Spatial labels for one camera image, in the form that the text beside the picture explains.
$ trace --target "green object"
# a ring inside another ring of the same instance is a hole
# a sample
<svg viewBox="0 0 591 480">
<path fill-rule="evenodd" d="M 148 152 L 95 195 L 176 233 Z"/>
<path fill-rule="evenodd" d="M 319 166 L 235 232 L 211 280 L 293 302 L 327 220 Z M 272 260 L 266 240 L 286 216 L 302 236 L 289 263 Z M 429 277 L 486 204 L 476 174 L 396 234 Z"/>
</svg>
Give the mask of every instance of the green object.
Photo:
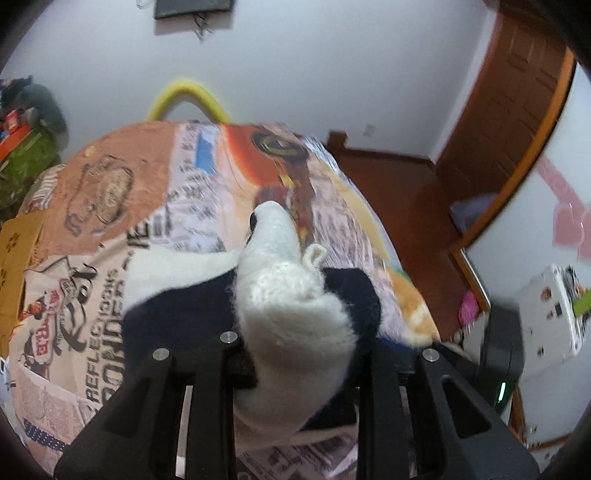
<svg viewBox="0 0 591 480">
<path fill-rule="evenodd" d="M 0 163 L 0 209 L 20 203 L 29 187 L 57 158 L 57 146 L 42 126 L 29 134 Z"/>
<path fill-rule="evenodd" d="M 578 299 L 573 300 L 574 316 L 580 317 L 591 310 L 591 290 L 583 293 Z"/>
</svg>

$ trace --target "pink wall decal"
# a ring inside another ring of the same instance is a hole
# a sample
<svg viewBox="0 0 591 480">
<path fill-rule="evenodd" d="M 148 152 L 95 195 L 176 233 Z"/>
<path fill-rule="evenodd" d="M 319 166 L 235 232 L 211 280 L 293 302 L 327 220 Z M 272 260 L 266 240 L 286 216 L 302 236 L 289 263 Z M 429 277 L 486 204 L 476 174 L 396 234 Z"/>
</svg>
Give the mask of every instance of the pink wall decal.
<svg viewBox="0 0 591 480">
<path fill-rule="evenodd" d="M 535 169 L 558 199 L 554 209 L 554 245 L 576 248 L 577 259 L 591 263 L 591 205 L 583 204 L 546 155 L 538 160 Z"/>
</svg>

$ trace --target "paw print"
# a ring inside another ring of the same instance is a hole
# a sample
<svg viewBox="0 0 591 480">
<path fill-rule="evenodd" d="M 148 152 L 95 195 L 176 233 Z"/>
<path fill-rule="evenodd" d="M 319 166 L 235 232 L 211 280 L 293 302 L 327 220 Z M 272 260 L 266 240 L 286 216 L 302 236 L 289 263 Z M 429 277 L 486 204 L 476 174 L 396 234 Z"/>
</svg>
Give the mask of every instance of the paw print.
<svg viewBox="0 0 591 480">
<path fill-rule="evenodd" d="M 6 245 L 6 251 L 8 253 L 10 253 L 10 250 L 12 250 L 14 247 L 16 247 L 17 245 L 17 240 L 19 239 L 20 235 L 18 233 L 15 233 L 13 236 L 11 236 L 8 239 L 8 244 Z"/>
</svg>

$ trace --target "door panel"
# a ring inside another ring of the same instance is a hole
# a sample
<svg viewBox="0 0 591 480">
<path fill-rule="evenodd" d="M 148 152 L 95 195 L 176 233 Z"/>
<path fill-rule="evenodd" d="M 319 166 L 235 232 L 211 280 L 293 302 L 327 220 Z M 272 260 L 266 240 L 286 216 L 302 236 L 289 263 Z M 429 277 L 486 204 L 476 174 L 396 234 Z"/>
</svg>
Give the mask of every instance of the door panel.
<svg viewBox="0 0 591 480">
<path fill-rule="evenodd" d="M 566 46 L 546 25 L 499 13 L 500 32 L 436 172 L 450 201 L 501 190 L 530 146 Z"/>
</svg>

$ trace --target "yellow foam tube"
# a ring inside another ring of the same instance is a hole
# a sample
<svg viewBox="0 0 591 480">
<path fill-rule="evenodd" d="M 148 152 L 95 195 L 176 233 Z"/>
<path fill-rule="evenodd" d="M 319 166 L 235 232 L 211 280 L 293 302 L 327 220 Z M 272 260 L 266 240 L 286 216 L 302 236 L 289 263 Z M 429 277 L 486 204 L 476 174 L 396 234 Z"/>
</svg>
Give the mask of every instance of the yellow foam tube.
<svg viewBox="0 0 591 480">
<path fill-rule="evenodd" d="M 230 119 L 230 116 L 217 100 L 205 88 L 201 85 L 197 85 L 197 83 L 192 82 L 191 80 L 177 80 L 170 83 L 162 93 L 158 95 L 158 98 L 156 98 L 154 106 L 148 115 L 148 120 L 160 120 L 171 100 L 182 93 L 195 97 L 195 99 L 201 104 L 203 112 L 210 120 L 218 124 L 232 123 L 232 119 Z"/>
</svg>

